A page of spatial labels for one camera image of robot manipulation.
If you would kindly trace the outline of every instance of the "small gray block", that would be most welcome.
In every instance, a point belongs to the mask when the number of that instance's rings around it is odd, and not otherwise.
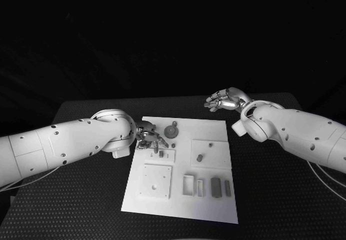
[[[230,197],[230,186],[229,186],[229,181],[224,181],[224,195]]]
[[[221,180],[217,177],[210,179],[210,195],[213,198],[221,198]]]

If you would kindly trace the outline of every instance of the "white platform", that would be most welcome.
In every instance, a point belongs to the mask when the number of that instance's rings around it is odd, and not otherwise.
[[[121,211],[237,224],[226,122],[164,117],[142,117],[142,120],[155,125],[155,132],[168,143],[168,149],[160,148],[162,158],[151,157],[152,149],[135,150]],[[164,137],[164,128],[172,121],[177,122],[178,135],[168,139]],[[191,156],[191,153],[203,155],[201,162],[193,161],[197,156]],[[155,165],[149,170],[155,177],[147,182],[142,180],[144,165]],[[154,173],[154,169],[160,168],[167,172]],[[168,172],[167,191],[167,178],[160,183],[157,180]],[[184,175],[193,176],[193,196],[183,195]],[[210,178],[220,178],[220,198],[211,197]],[[197,180],[201,180],[203,184],[203,197],[197,197]],[[226,197],[224,180],[229,180],[230,197]]]

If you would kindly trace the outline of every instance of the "black textured table surface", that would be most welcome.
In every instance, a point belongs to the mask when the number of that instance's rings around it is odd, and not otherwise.
[[[249,94],[299,109],[289,93]],[[224,120],[239,224],[121,212],[134,156],[99,152],[20,188],[0,227],[0,239],[346,239],[346,202],[322,186],[308,164],[276,142],[237,137],[236,111],[210,113],[206,96],[64,102],[53,124],[121,109],[142,116]],[[41,173],[24,182],[37,179]],[[331,187],[346,196],[335,184]]]

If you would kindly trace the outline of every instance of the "small part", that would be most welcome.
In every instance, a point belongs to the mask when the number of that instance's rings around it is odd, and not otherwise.
[[[172,139],[178,135],[177,122],[172,121],[171,125],[164,128],[164,136]]]
[[[229,186],[229,181],[224,180],[224,195],[230,197],[230,186]]]
[[[190,175],[183,175],[181,178],[181,194],[193,197],[193,180],[194,177]]]
[[[196,157],[196,161],[197,161],[197,162],[201,162],[201,158],[203,158],[203,155],[198,154],[197,157]]]
[[[203,191],[203,180],[196,181],[196,196],[201,198],[204,196],[204,191]]]
[[[210,195],[213,198],[221,198],[221,180],[217,177],[210,179]]]

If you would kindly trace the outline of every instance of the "robotic hand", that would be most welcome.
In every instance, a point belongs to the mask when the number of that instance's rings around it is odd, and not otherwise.
[[[154,132],[148,121],[136,124],[119,109],[102,110],[90,118],[77,119],[33,131],[0,137],[0,187],[95,155],[100,150],[112,157],[129,155],[136,149],[168,144]]]
[[[210,95],[203,105],[210,112],[236,110],[232,129],[258,141],[273,140],[304,160],[346,173],[346,126],[322,116],[263,100],[252,100],[234,87]]]

